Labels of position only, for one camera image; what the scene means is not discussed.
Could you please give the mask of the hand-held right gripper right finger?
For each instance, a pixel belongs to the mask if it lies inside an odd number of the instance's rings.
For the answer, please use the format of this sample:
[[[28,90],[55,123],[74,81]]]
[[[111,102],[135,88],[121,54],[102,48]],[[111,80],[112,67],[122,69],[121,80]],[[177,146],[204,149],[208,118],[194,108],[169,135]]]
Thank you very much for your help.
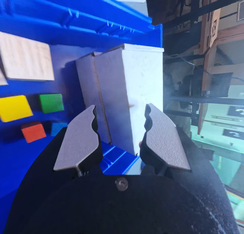
[[[145,166],[154,168],[156,175],[164,175],[173,168],[191,171],[176,125],[152,103],[145,106],[145,134],[140,157]]]

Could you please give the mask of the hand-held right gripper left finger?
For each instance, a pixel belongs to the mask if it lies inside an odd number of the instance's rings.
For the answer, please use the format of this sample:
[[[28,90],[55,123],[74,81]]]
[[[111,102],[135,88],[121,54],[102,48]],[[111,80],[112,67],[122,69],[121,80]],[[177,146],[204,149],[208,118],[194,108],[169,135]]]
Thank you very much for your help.
[[[78,176],[83,176],[102,159],[96,106],[91,105],[68,124],[53,170],[75,169]]]

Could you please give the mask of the blue cube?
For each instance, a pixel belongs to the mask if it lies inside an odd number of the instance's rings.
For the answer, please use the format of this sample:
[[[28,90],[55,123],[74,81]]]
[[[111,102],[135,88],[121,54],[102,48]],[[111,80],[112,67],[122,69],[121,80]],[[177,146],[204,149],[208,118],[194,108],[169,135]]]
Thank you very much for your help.
[[[51,124],[51,133],[50,136],[55,137],[62,128],[67,127],[68,123],[65,122],[53,122]]]

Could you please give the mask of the red cube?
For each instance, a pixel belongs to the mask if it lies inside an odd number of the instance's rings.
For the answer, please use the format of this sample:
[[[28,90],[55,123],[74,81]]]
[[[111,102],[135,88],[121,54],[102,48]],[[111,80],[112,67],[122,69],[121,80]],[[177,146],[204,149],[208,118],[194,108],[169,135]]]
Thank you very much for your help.
[[[27,143],[46,137],[43,125],[38,121],[21,125],[21,131]]]

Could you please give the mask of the green cube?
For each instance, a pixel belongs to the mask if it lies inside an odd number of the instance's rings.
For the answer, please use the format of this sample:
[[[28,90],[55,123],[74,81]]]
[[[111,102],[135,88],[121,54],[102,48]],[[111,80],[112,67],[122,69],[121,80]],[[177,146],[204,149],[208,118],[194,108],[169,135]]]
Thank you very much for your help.
[[[64,111],[62,94],[40,94],[39,100],[44,114]]]

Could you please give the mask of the blue plastic bin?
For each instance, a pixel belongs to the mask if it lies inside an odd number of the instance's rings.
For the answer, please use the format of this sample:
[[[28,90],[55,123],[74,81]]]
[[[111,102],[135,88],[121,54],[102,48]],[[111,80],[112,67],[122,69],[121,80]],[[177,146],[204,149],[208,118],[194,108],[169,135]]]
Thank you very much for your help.
[[[52,137],[26,143],[20,126],[72,120],[85,109],[75,60],[123,43],[162,47],[162,24],[116,0],[1,0],[1,32],[50,45],[55,81],[8,80],[1,97],[26,95],[32,117],[1,122],[1,215],[9,212],[33,161]],[[44,114],[40,94],[62,94],[64,111]]]

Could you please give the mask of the white cardboard box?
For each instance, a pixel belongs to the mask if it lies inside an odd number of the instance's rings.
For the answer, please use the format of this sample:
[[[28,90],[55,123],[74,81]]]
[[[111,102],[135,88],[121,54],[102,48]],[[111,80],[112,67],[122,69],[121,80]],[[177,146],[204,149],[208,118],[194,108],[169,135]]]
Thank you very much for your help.
[[[163,52],[124,43],[75,61],[85,106],[96,106],[103,142],[139,154],[146,104],[163,110]]]

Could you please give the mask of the yellow cube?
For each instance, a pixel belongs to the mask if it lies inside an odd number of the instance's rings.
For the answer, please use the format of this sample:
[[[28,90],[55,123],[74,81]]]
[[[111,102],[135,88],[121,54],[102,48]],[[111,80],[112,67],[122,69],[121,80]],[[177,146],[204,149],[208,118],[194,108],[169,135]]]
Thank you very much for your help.
[[[25,95],[0,98],[0,119],[2,122],[11,122],[33,116]]]

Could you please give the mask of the large plain wooden cube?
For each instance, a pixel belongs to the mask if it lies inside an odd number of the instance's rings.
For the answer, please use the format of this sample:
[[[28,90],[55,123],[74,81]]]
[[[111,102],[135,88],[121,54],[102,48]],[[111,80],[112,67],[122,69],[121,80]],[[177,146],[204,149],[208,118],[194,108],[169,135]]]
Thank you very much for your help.
[[[0,32],[0,66],[7,79],[54,81],[50,46]]]

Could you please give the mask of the white cabinet with black labels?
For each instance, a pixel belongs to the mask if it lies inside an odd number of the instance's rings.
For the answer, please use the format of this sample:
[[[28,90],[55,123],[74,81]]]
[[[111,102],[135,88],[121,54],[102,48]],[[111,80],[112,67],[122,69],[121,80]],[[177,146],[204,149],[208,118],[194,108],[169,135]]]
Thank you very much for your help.
[[[200,136],[222,147],[243,147],[244,107],[208,104]]]

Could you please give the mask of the black monitor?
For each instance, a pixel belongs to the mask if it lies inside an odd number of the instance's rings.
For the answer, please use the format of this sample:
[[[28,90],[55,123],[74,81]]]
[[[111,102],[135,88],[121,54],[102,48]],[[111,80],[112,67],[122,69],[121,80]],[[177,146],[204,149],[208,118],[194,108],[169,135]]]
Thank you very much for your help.
[[[227,98],[233,73],[212,74],[208,90],[203,91],[207,98]]]

